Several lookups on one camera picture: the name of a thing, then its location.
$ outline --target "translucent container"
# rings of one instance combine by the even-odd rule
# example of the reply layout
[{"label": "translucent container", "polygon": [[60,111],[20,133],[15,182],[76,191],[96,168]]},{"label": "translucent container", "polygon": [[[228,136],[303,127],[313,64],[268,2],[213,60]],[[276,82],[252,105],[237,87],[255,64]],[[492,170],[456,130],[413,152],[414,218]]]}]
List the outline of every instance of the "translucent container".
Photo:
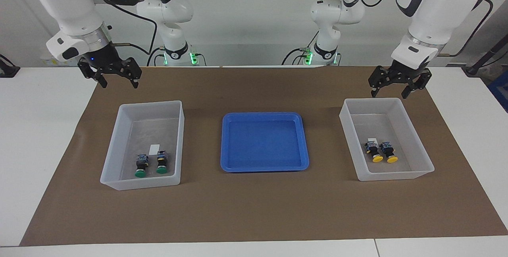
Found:
[{"label": "translucent container", "polygon": [[[434,171],[400,99],[345,99],[339,117],[360,181],[414,179]],[[372,162],[364,150],[368,138],[379,143],[389,141],[399,160],[387,163],[384,157],[381,162]]]},{"label": "translucent container", "polygon": [[[116,190],[179,184],[183,123],[181,101],[121,105],[100,182]],[[167,152],[167,173],[158,174],[156,155],[149,155],[146,177],[138,178],[134,176],[136,158],[148,155],[152,145]]]}]

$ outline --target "brown table surface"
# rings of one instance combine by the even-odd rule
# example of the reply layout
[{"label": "brown table surface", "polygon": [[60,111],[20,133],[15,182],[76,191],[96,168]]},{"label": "brown table surface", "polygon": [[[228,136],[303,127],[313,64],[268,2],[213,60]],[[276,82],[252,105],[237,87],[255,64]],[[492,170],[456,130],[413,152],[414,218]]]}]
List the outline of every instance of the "brown table surface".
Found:
[{"label": "brown table surface", "polygon": [[[144,68],[140,87],[107,77],[81,117],[22,246],[506,235],[426,91],[403,100],[435,166],[415,180],[360,182],[338,113],[370,96],[370,67]],[[402,85],[380,97],[399,97]],[[99,182],[118,107],[181,100],[181,184],[116,191]],[[298,112],[310,166],[228,174],[220,160],[228,112]]]}]

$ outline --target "white table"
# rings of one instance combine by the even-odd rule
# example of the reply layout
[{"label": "white table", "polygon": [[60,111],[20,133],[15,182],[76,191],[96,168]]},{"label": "white table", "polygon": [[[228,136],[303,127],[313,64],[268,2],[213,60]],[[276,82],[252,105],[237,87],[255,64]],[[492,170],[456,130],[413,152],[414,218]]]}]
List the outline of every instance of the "white table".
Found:
[{"label": "white table", "polygon": [[[508,114],[477,78],[433,68],[428,90],[504,224]],[[508,237],[16,247],[67,148],[95,82],[74,68],[23,68],[0,80],[0,256],[506,256]]]}]

